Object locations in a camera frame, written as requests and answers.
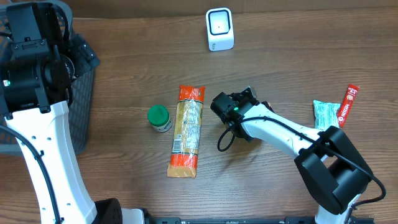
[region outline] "wooden table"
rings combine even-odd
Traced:
[[[217,151],[224,127],[210,103],[251,85],[276,113],[313,127],[312,101],[340,103],[354,83],[361,90],[344,131],[387,188],[354,214],[398,221],[397,19],[398,8],[236,14],[234,49],[213,53],[204,16],[74,21],[102,63],[78,156],[92,199],[181,218],[314,215],[293,160],[276,148],[238,139]],[[206,86],[196,179],[166,177],[174,128],[157,133],[146,119],[154,104],[175,117],[179,84]],[[0,222],[38,223],[23,158],[1,155],[0,176]],[[372,182],[361,198],[379,194]]]

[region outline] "spaghetti package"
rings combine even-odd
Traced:
[[[172,156],[167,164],[168,177],[197,176],[201,116],[205,87],[180,85]]]

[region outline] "red stick packet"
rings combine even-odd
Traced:
[[[344,127],[347,116],[351,107],[353,106],[355,96],[358,94],[359,87],[353,84],[348,85],[346,96],[344,97],[343,103],[341,104],[339,112],[337,112],[337,120],[339,126]]]

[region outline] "cable clip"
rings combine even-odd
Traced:
[[[35,158],[35,160],[42,158],[42,156],[44,156],[44,151],[40,150],[40,155],[39,156],[33,156]]]

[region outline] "barcode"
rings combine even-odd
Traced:
[[[173,152],[181,151],[181,139],[174,139],[173,142]]]

